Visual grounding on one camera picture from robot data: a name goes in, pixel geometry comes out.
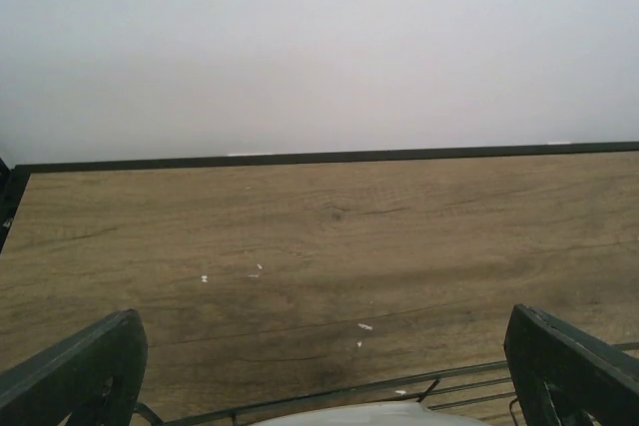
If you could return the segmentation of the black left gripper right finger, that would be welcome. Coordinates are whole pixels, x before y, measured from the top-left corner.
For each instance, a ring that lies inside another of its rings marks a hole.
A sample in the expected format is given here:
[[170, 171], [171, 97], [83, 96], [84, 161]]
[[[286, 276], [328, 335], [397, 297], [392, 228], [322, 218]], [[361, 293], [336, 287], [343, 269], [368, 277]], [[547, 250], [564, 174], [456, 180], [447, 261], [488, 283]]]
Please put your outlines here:
[[517, 304], [504, 352], [528, 425], [638, 423], [638, 359], [619, 348]]

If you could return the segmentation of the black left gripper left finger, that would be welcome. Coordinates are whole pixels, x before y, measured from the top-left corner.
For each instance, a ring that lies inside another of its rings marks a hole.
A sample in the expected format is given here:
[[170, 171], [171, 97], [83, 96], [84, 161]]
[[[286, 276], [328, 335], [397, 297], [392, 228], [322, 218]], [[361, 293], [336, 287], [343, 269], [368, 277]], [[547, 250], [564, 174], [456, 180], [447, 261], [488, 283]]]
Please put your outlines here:
[[1, 373], [3, 425], [128, 425], [148, 358], [138, 311], [116, 311]]

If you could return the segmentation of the black rimmed striped plate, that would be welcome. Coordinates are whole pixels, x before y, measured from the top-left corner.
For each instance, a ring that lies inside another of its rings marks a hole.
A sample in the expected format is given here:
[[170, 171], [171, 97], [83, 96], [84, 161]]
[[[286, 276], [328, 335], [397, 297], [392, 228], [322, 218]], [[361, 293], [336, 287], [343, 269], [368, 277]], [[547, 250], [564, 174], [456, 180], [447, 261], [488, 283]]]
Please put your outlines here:
[[432, 411], [417, 402], [373, 402], [326, 408], [257, 422], [262, 426], [484, 425], [484, 422]]

